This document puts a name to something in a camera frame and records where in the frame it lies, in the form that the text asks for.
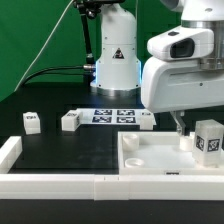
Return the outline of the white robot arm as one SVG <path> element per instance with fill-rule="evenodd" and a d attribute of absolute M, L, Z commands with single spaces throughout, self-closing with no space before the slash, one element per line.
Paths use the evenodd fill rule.
<path fill-rule="evenodd" d="M 224 0 L 160 0 L 181 14 L 181 24 L 147 42 L 151 57 L 137 57 L 137 23 L 119 0 L 101 3 L 101 56 L 95 92 L 114 96 L 141 91 L 153 113 L 169 112 L 185 130 L 181 112 L 224 105 Z"/>

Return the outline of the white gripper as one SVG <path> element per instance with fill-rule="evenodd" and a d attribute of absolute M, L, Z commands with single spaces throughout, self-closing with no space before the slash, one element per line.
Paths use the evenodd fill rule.
<path fill-rule="evenodd" d="M 224 105 L 224 70 L 201 70 L 197 60 L 151 57 L 143 68 L 141 102 L 150 112 L 170 112 L 177 133 L 184 136 L 181 110 Z"/>

